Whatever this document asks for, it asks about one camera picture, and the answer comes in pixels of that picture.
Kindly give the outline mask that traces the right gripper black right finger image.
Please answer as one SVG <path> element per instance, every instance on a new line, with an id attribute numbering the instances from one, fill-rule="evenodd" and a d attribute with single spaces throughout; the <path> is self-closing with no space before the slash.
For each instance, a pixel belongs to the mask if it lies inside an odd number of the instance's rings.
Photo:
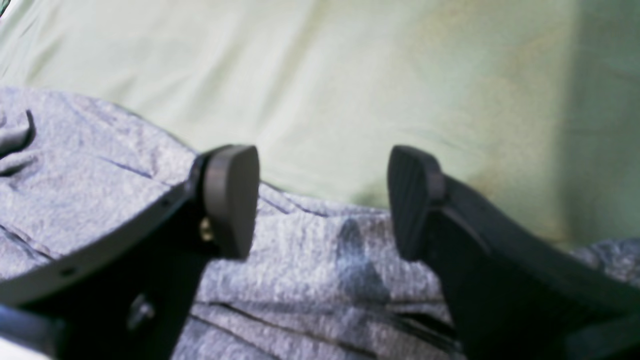
<path id="1" fill-rule="evenodd" d="M 469 360 L 637 360 L 639 290 L 537 239 L 436 157 L 394 145 L 398 255 L 437 276 Z"/>

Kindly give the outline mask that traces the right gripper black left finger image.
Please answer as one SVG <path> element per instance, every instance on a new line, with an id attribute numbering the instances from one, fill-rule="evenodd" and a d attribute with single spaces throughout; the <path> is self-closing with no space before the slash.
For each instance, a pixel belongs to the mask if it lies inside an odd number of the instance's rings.
<path id="1" fill-rule="evenodd" d="M 1 354 L 169 360 L 208 263 L 249 256 L 259 172 L 253 145 L 202 153 L 184 182 L 121 227 L 3 281 Z"/>

